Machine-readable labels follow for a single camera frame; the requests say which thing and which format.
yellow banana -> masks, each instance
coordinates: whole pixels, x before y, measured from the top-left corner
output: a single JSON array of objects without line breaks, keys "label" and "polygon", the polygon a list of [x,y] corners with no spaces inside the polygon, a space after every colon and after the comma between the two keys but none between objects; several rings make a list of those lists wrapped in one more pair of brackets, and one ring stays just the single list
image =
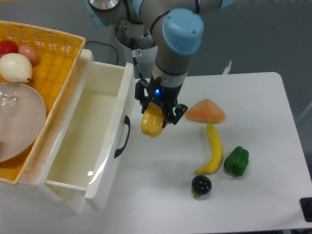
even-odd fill
[{"label": "yellow banana", "polygon": [[141,120],[141,130],[143,134],[156,137],[161,134],[163,128],[164,115],[159,106],[150,103],[145,110]]},{"label": "yellow banana", "polygon": [[211,145],[212,157],[202,168],[195,170],[195,174],[212,174],[216,172],[223,159],[222,143],[218,131],[212,123],[206,125],[207,136]]}]

black handle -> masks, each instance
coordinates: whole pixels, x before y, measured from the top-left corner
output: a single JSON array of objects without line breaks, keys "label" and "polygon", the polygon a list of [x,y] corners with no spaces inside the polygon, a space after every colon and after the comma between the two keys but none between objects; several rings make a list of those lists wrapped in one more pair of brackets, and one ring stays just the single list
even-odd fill
[{"label": "black handle", "polygon": [[126,142],[120,149],[116,149],[114,158],[117,158],[119,155],[121,155],[121,153],[125,150],[125,148],[127,146],[127,143],[128,143],[128,140],[129,140],[129,136],[130,136],[130,119],[129,119],[129,117],[127,115],[125,116],[125,122],[124,123],[126,125],[128,125],[128,128],[129,128],[128,134],[127,134],[127,138],[126,138]]}]

black object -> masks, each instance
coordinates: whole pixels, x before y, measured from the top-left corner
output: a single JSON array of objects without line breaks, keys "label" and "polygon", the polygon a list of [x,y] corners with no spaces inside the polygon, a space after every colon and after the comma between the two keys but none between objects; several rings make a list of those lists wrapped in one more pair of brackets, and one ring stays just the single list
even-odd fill
[{"label": "black object", "polygon": [[127,146],[127,143],[128,143],[128,140],[129,140],[129,136],[130,136],[130,119],[129,119],[128,116],[125,116],[125,122],[124,123],[126,125],[128,125],[128,128],[129,128],[128,134],[127,134],[127,138],[126,138],[125,144],[120,149],[116,149],[114,158],[117,158],[118,156],[121,155],[121,153],[125,150],[125,148]]},{"label": "black object", "polygon": [[300,199],[300,205],[304,219],[307,222],[312,222],[312,197],[305,197]]},{"label": "black object", "polygon": [[204,175],[197,175],[192,180],[192,188],[199,195],[206,195],[212,187],[211,181]]},{"label": "black object", "polygon": [[174,88],[168,88],[160,85],[161,77],[150,79],[148,83],[145,79],[140,79],[136,83],[135,98],[142,105],[142,114],[147,109],[150,102],[159,106],[164,115],[162,127],[165,128],[167,123],[177,124],[188,107],[177,102],[182,85]]}]

yellow basket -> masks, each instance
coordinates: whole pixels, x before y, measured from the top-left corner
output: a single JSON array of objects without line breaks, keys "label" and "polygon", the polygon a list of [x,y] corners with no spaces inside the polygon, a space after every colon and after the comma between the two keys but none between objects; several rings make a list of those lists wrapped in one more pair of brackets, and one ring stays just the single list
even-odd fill
[{"label": "yellow basket", "polygon": [[[31,45],[40,57],[33,68],[33,87],[42,96],[47,118],[45,125],[33,145],[23,153],[0,163],[0,181],[17,184],[36,154],[53,112],[66,88],[76,61],[84,47],[85,38],[69,33],[28,24],[0,20],[0,40],[12,40],[18,46]],[[0,82],[6,82],[0,76]]]}]

cable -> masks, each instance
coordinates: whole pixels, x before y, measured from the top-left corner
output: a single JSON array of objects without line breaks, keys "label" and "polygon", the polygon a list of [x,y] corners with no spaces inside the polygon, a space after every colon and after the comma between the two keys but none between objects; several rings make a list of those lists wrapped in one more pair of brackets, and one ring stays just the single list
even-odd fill
[{"label": "cable", "polygon": [[86,44],[91,43],[91,42],[97,43],[97,44],[102,44],[102,45],[107,45],[107,46],[113,48],[113,49],[115,50],[115,52],[116,52],[116,55],[117,55],[117,60],[116,60],[116,62],[115,62],[115,65],[118,64],[118,61],[119,61],[119,53],[118,53],[118,50],[117,50],[114,46],[112,46],[112,45],[110,45],[110,44],[107,44],[107,43],[104,43],[104,42],[96,41],[96,40],[89,40],[89,41],[86,42]]}]

